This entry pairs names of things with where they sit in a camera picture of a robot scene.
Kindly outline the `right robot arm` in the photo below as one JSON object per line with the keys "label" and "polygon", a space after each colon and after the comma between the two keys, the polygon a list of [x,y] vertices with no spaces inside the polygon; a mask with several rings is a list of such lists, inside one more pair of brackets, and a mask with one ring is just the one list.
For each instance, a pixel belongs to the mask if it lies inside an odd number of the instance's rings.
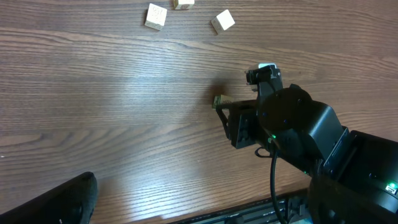
{"label": "right robot arm", "polygon": [[396,223],[397,143],[343,126],[331,106],[297,85],[218,105],[237,148],[259,144],[310,176],[314,223]]}

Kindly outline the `plain block green side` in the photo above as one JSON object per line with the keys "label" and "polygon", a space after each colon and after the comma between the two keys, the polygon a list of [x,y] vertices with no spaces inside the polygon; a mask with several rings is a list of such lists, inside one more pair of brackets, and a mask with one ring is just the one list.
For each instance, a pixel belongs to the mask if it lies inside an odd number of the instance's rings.
{"label": "plain block green side", "polygon": [[188,10],[193,7],[195,0],[173,0],[175,10]]}

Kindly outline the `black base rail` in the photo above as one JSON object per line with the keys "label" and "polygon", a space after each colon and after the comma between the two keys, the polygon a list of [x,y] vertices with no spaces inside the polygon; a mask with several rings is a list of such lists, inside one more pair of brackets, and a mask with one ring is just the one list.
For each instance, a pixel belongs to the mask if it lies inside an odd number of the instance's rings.
{"label": "black base rail", "polygon": [[[287,223],[312,224],[312,218],[308,209],[306,190],[299,190],[289,194],[279,195],[279,211]],[[176,221],[176,224],[271,224],[279,223],[272,200],[258,200],[244,205],[199,215],[184,220]]]}

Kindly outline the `plain block blue side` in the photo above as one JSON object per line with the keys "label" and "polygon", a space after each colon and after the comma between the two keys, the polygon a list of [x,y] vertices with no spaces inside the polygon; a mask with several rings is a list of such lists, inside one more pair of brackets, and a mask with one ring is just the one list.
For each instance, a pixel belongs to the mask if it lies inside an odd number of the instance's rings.
{"label": "plain block blue side", "polygon": [[162,30],[167,17],[167,9],[150,3],[144,25],[156,30]]}

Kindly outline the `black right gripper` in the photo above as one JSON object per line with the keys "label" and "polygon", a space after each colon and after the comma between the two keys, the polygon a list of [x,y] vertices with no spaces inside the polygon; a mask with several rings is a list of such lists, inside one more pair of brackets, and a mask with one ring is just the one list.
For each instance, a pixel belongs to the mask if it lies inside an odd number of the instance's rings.
{"label": "black right gripper", "polygon": [[226,137],[236,149],[264,142],[264,130],[260,127],[256,106],[256,100],[216,106]]}

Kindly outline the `plain block yellow side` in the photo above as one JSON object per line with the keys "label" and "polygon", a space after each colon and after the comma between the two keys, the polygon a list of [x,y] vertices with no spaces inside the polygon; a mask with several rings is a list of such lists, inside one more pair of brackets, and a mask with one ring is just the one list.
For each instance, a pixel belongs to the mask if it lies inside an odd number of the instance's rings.
{"label": "plain block yellow side", "polygon": [[216,33],[221,34],[222,32],[228,30],[230,27],[235,25],[235,21],[230,11],[228,9],[225,9],[223,12],[221,12],[211,20],[211,24]]}

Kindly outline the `green framed wooden block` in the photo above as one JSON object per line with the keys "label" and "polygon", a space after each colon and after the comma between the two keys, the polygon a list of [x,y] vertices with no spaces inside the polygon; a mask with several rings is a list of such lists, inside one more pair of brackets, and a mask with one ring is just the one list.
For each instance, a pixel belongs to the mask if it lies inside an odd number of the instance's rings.
{"label": "green framed wooden block", "polygon": [[212,108],[215,110],[218,105],[232,103],[234,98],[226,95],[216,95],[213,100]]}

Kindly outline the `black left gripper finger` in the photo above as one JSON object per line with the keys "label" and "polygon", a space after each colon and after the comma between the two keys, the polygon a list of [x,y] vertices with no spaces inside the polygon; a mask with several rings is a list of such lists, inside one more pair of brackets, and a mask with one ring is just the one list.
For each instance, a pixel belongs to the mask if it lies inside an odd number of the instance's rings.
{"label": "black left gripper finger", "polygon": [[88,224],[98,198],[97,180],[84,172],[28,202],[1,214],[6,224]]}

